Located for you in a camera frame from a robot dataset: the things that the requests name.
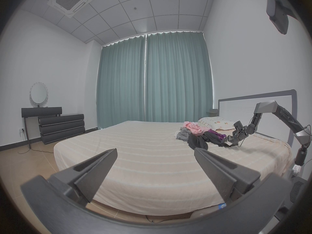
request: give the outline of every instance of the pillowcase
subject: pillowcase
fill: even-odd
[[[203,123],[207,127],[210,127],[212,130],[230,130],[235,129],[234,121],[225,120],[219,116],[216,117],[204,117],[199,120],[199,122]]]

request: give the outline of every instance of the headboard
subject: headboard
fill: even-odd
[[[248,125],[253,116],[255,105],[259,102],[275,100],[280,106],[297,118],[297,91],[286,90],[266,94],[242,96],[228,99],[220,99],[218,102],[218,116],[241,121],[243,126]],[[287,142],[290,146],[294,141],[293,132],[272,113],[264,113],[258,125],[257,133],[277,138]]]

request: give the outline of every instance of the floor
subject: floor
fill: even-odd
[[[29,150],[28,146],[21,146],[9,150],[0,151],[0,178],[5,189],[13,199],[17,208],[24,214],[29,222],[37,228],[40,233],[50,233],[44,225],[39,221],[26,202],[20,185],[36,175],[42,175],[45,179],[51,174],[58,172],[57,164],[54,159],[53,148],[57,142],[51,144],[43,144],[42,142],[33,143],[33,150]],[[121,221],[131,221],[139,223],[155,223],[163,220],[174,219],[174,221],[185,221],[191,213],[174,215],[174,216],[147,216],[129,212],[124,212],[110,206],[103,205],[97,201],[92,201],[86,208],[104,216],[116,218]]]

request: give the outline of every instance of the pink clothing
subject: pink clothing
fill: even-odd
[[[195,136],[203,135],[204,132],[210,129],[209,127],[200,127],[197,123],[189,121],[185,121],[183,127],[189,129]]]

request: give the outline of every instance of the baseboard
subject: baseboard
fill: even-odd
[[[33,139],[30,139],[29,141],[30,141],[30,143],[36,143],[36,142],[41,141],[41,138],[40,137],[39,138],[33,138]],[[0,151],[8,150],[8,149],[19,147],[19,146],[25,146],[27,144],[28,144],[27,140],[25,140],[25,141],[21,141],[21,142],[18,142],[18,143],[13,143],[13,144],[5,145],[5,146],[0,146]]]
[[[91,132],[96,131],[96,130],[97,130],[97,127],[91,128],[91,129],[86,130],[85,133],[86,133],[86,134],[87,134],[87,133],[91,133]]]

